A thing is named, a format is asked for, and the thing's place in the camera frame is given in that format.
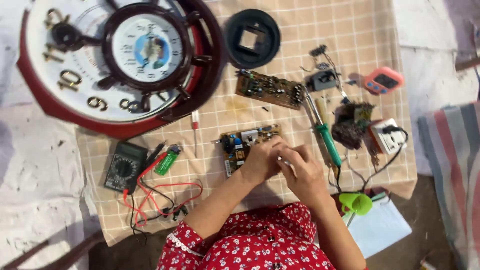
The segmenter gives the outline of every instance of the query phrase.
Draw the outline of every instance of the clock face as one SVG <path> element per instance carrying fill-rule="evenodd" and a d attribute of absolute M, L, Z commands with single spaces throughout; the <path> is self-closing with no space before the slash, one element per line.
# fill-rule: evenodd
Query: clock face
<path fill-rule="evenodd" d="M 122 22 L 113 34 L 113 58 L 130 78 L 156 82 L 173 73 L 183 57 L 177 30 L 165 19 L 140 14 Z"/>
<path fill-rule="evenodd" d="M 139 0 L 116 0 L 119 7 Z M 178 17 L 185 12 L 173 0 L 159 0 L 158 5 Z M 50 28 L 64 21 L 83 35 L 101 39 L 104 25 L 115 12 L 105 0 L 36 1 L 26 24 L 26 48 L 31 65 L 50 94 L 71 110 L 88 118 L 109 122 L 145 119 L 171 106 L 179 97 L 175 89 L 166 89 L 150 98 L 151 110 L 140 109 L 142 93 L 129 86 L 115 84 L 109 90 L 98 81 L 110 74 L 101 46 L 84 46 L 64 52 L 55 45 Z M 171 74 L 182 57 L 179 34 L 161 17 L 141 14 L 120 24 L 113 34 L 114 60 L 129 77 L 140 82 L 155 82 Z M 191 30 L 188 30 L 192 46 Z M 183 86 L 188 84 L 194 67 Z"/>

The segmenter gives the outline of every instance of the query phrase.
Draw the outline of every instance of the small circuit board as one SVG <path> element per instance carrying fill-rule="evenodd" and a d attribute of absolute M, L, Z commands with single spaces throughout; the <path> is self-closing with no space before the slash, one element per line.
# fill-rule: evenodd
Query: small circuit board
<path fill-rule="evenodd" d="M 241 69 L 238 71 L 235 94 L 265 101 L 282 107 L 300 110 L 305 98 L 302 86 L 274 76 L 267 76 L 255 71 Z"/>
<path fill-rule="evenodd" d="M 251 147 L 268 141 L 275 135 L 282 135 L 282 127 L 279 124 L 221 134 L 217 142 L 222 144 L 227 177 L 244 164 Z"/>

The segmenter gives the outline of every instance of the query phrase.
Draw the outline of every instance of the green plastic cup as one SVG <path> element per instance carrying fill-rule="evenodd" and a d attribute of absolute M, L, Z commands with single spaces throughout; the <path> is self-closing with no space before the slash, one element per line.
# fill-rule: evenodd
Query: green plastic cup
<path fill-rule="evenodd" d="M 338 199 L 342 203 L 342 211 L 344 213 L 355 213 L 363 216 L 367 214 L 373 206 L 372 199 L 363 193 L 342 193 Z"/>

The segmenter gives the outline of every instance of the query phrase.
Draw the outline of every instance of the floral sleeve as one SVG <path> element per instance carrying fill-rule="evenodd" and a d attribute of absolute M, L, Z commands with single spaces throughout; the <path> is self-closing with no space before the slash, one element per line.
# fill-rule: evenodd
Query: floral sleeve
<path fill-rule="evenodd" d="M 196 269 L 209 246 L 190 226 L 181 221 L 177 229 L 167 236 L 158 270 Z"/>

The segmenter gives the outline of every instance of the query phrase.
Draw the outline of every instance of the checkered tablecloth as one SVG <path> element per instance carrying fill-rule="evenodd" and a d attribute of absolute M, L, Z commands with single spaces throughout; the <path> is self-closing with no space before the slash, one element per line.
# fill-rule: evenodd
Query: checkered tablecloth
<path fill-rule="evenodd" d="M 277 21 L 282 35 L 281 48 L 275 58 L 267 65 L 256 69 L 257 72 L 301 81 L 309 74 L 303 72 L 300 66 L 307 69 L 312 67 L 308 52 L 320 44 L 328 46 L 327 53 L 336 63 L 345 81 L 351 74 L 366 75 L 380 66 L 389 66 L 402 71 L 391 0 L 206 0 L 205 3 L 216 15 L 220 25 L 223 25 L 231 15 L 248 8 L 266 11 Z M 294 146 L 310 145 L 315 157 L 323 161 L 307 111 L 304 108 L 300 111 L 290 110 L 236 96 L 235 70 L 231 65 L 225 68 L 216 93 L 199 111 L 197 159 L 194 156 L 190 117 L 132 140 L 133 143 L 150 149 L 164 140 L 168 140 L 170 144 L 177 143 L 183 148 L 182 154 L 166 176 L 160 177 L 149 173 L 146 179 L 150 185 L 201 182 L 204 191 L 200 198 L 187 205 L 189 209 L 226 180 L 221 146 L 211 143 L 223 132 L 279 123 L 282 125 L 284 138 L 289 143 Z M 344 83 L 343 87 L 351 100 L 368 101 L 377 105 L 372 119 L 394 118 L 399 126 L 410 133 L 405 88 L 389 95 L 373 96 L 358 86 Z M 328 89 L 313 93 L 313 97 L 320 98 L 325 103 L 329 114 L 328 123 L 332 124 L 335 117 L 332 112 L 342 99 L 339 91 L 334 88 Z M 93 188 L 94 202 L 105 239 L 108 245 L 114 245 L 132 234 L 130 210 L 124 206 L 122 194 L 103 187 L 116 141 L 82 129 L 79 129 L 77 139 L 85 175 Z M 356 173 L 368 178 L 374 172 L 372 158 L 367 149 L 363 147 L 359 151 L 346 152 L 340 144 L 336 146 L 340 155 L 346 158 L 340 181 L 342 189 L 361 188 L 363 182 Z M 387 157 L 380 156 L 380 166 L 386 162 Z M 326 165 L 324 174 L 333 180 L 333 174 Z M 401 196 L 409 197 L 416 180 L 413 145 L 409 143 L 399 158 L 387 170 L 375 176 L 371 184 L 388 187 Z M 160 188 L 160 191 L 180 203 L 197 194 L 199 189 L 179 186 Z M 154 196 L 160 207 L 168 206 L 167 200 L 159 195 Z M 143 198 L 144 193 L 137 189 L 134 193 L 135 204 L 138 205 Z M 283 176 L 278 175 L 255 188 L 234 211 L 296 200 L 297 198 L 287 188 Z M 152 203 L 146 205 L 144 209 L 149 217 L 156 215 Z M 150 221 L 142 229 L 155 232 L 176 224 L 171 218 L 159 218 Z"/>

